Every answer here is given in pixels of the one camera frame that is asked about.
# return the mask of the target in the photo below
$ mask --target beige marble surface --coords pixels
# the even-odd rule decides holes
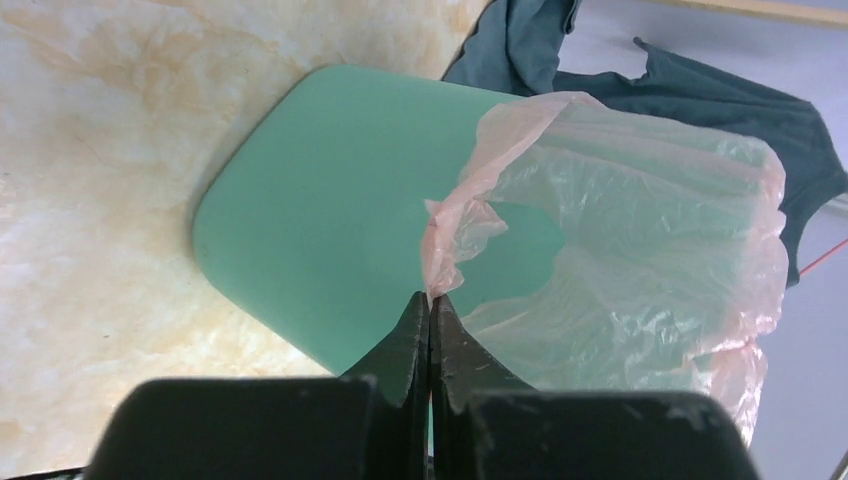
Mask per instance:
[[[323,370],[198,271],[188,225],[316,67],[438,78],[486,0],[0,0],[0,477],[84,464],[152,377]]]

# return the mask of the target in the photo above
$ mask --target red wire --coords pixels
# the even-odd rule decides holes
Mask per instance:
[[[846,245],[848,245],[848,238],[846,238],[845,240],[843,240],[842,242],[840,242],[840,243],[839,243],[839,245],[837,245],[837,246],[835,246],[835,247],[831,248],[830,250],[828,250],[828,252],[827,252],[827,253],[825,253],[824,255],[822,255],[821,257],[819,257],[818,259],[816,259],[816,261],[814,261],[813,263],[811,263],[811,264],[807,265],[806,267],[804,267],[804,269],[803,269],[803,270],[801,270],[801,275],[805,275],[805,274],[809,273],[809,272],[810,272],[810,270],[812,270],[812,269],[816,268],[817,266],[819,266],[821,263],[823,263],[825,260],[827,260],[828,258],[830,258],[831,256],[833,256],[836,252],[838,252],[839,250],[841,250],[841,249],[842,249],[843,247],[845,247]]]

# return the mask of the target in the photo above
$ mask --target white wall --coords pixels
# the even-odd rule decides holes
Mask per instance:
[[[845,0],[808,5],[848,9]],[[587,0],[560,70],[644,73],[634,36],[812,101],[848,166],[848,31],[755,20],[633,0]],[[848,237],[848,216],[818,213],[800,265]],[[848,450],[848,250],[787,292],[769,359],[752,454],[764,480],[826,479]]]

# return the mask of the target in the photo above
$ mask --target pink plastic bag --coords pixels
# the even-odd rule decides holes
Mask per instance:
[[[460,183],[427,202],[427,293],[507,225],[495,202],[537,207],[568,233],[547,284],[462,321],[539,389],[689,389],[750,441],[787,256],[785,174],[757,139],[607,109],[583,93],[498,105]]]

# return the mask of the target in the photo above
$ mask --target wooden edge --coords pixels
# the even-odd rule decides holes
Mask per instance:
[[[820,27],[848,29],[848,10],[808,7],[767,0],[647,0],[680,7],[736,13]]]

